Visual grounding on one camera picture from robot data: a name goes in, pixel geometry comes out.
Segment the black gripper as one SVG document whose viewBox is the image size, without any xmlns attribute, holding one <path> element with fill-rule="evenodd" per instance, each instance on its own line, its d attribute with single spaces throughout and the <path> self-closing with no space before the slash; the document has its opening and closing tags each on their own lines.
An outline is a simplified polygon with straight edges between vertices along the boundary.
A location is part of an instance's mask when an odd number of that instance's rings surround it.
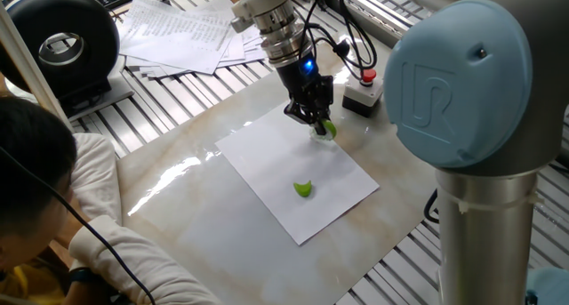
<svg viewBox="0 0 569 305">
<path fill-rule="evenodd" d="M 278 68 L 277 73 L 288 91 L 284 113 L 299 124 L 312 124 L 318 136 L 325 136 L 326 120 L 333 104 L 333 77 L 322 76 L 315 58 L 302 58 Z"/>
</svg>

